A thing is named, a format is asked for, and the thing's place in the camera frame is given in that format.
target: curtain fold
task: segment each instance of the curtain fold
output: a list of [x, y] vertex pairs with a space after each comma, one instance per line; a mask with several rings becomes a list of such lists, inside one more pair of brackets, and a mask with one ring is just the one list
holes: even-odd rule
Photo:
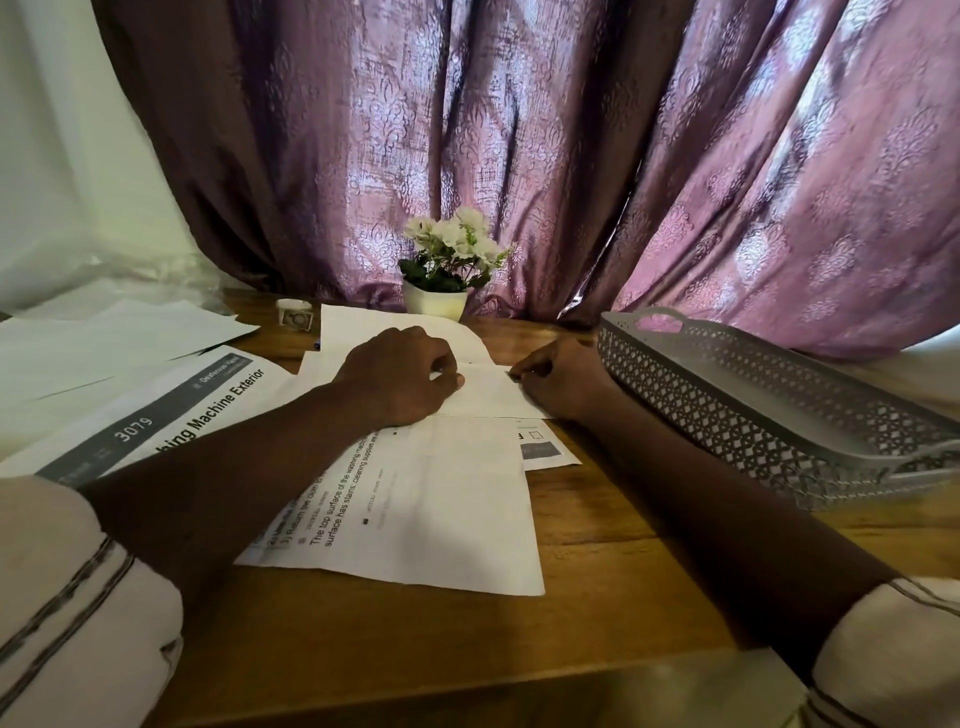
[[399, 231], [484, 210], [468, 312], [663, 303], [784, 346], [960, 321], [950, 0], [95, 0], [201, 249], [400, 305]]

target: small white container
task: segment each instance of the small white container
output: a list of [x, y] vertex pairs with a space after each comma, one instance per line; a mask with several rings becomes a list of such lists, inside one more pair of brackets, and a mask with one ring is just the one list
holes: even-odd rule
[[407, 304], [407, 313], [440, 316], [452, 321], [460, 321], [460, 317], [464, 315], [468, 293], [469, 291], [433, 293], [422, 291], [406, 280], [403, 282], [403, 300]]
[[309, 331], [313, 326], [313, 305], [300, 299], [280, 299], [276, 302], [276, 322], [298, 331]]

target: forearm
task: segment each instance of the forearm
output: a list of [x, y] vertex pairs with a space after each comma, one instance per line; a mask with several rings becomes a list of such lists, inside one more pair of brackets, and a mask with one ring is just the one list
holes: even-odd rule
[[635, 478], [712, 589], [805, 681], [839, 619], [898, 576], [627, 395], [611, 395], [583, 424]]
[[287, 502], [377, 427], [355, 387], [328, 384], [111, 473], [83, 494], [104, 531], [189, 603]]

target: white paper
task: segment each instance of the white paper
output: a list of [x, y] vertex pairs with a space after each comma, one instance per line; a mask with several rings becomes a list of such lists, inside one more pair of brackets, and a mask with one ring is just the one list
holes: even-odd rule
[[581, 464], [543, 420], [517, 420], [516, 437], [520, 442], [523, 470], [528, 473]]
[[493, 364], [483, 340], [456, 321], [413, 313], [389, 313], [368, 308], [324, 304], [320, 309], [322, 350], [343, 352], [374, 338], [388, 328], [421, 327], [431, 336], [444, 339], [459, 364]]
[[296, 381], [271, 361], [219, 347], [12, 455], [0, 477], [36, 473], [79, 487], [271, 409]]
[[[342, 352], [306, 352], [299, 376], [313, 386], [328, 384], [340, 371], [346, 355]], [[464, 386], [450, 395], [437, 413], [443, 417], [549, 418], [523, 393], [507, 374], [510, 367], [497, 364], [458, 364]]]
[[[272, 362], [220, 347], [13, 455], [0, 463], [0, 477], [36, 473], [80, 487], [311, 387]], [[238, 563], [543, 594], [515, 423], [433, 417], [375, 433], [285, 508]]]
[[121, 301], [84, 321], [10, 319], [0, 324], [0, 401], [65, 392], [256, 329], [186, 302]]
[[110, 379], [0, 409], [0, 460], [181, 366], [185, 358], [134, 367]]
[[350, 448], [237, 560], [542, 595], [514, 424], [427, 418]]

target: white curtain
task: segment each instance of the white curtain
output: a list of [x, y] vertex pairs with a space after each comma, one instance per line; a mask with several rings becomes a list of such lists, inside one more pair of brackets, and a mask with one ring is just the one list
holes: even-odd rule
[[89, 2], [0, 0], [0, 310], [92, 279], [216, 288]]

